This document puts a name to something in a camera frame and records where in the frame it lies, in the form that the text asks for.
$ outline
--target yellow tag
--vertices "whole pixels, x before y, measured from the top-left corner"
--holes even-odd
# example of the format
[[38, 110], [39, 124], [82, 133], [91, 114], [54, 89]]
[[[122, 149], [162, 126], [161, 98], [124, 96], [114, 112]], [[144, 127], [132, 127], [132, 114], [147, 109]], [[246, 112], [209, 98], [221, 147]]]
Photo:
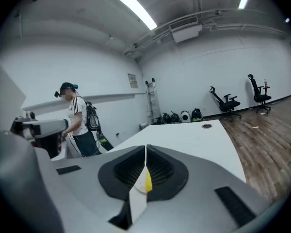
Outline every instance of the yellow tag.
[[146, 169], [145, 189], [147, 192], [152, 191], [152, 180], [148, 169]]

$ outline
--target black pad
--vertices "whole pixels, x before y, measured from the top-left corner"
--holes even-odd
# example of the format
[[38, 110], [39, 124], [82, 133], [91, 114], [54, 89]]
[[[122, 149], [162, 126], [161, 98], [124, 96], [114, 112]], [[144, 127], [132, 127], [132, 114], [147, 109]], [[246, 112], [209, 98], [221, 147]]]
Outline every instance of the black pad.
[[67, 167], [59, 168], [59, 169], [56, 169], [56, 171], [58, 172], [59, 175], [62, 175], [62, 174], [71, 173], [80, 169], [81, 168], [79, 166], [74, 165], [74, 166], [67, 166]]
[[215, 192], [239, 227], [249, 223], [256, 217], [228, 186], [215, 189]]

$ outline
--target hand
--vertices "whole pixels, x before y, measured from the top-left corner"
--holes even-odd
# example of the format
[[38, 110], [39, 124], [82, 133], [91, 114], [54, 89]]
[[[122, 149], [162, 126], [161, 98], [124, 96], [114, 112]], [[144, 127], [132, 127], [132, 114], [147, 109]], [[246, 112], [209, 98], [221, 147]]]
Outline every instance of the hand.
[[66, 130], [62, 132], [62, 138], [66, 138], [66, 137], [67, 137], [67, 135], [68, 135], [68, 133], [67, 133], [67, 131], [66, 131]]

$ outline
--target baseboard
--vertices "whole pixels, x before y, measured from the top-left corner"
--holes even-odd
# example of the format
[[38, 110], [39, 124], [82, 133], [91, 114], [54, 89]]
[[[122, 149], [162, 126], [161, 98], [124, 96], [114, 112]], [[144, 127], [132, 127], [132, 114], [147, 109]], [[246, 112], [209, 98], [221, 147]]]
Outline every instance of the baseboard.
[[[289, 96], [286, 96], [286, 97], [283, 97], [283, 98], [280, 98], [280, 99], [276, 99], [276, 100], [273, 100], [271, 102], [268, 102], [268, 103], [265, 103], [266, 105], [267, 104], [272, 104], [272, 103], [275, 103], [275, 102], [278, 102], [278, 101], [281, 101], [281, 100], [284, 100], [284, 99], [287, 99], [291, 97], [291, 95]], [[236, 110], [236, 111], [233, 111], [233, 112], [242, 112], [242, 111], [247, 111], [249, 109], [254, 109], [254, 108], [257, 108], [259, 107], [260, 105], [255, 105], [255, 106], [252, 106], [252, 107], [248, 107], [248, 108], [244, 108], [244, 109], [240, 109], [240, 110]], [[204, 116], [203, 118], [212, 118], [212, 117], [220, 117], [220, 116], [224, 116], [224, 115], [228, 115], [227, 112], [224, 112], [224, 113], [219, 113], [219, 114], [214, 114], [214, 115], [209, 115], [209, 116]]]

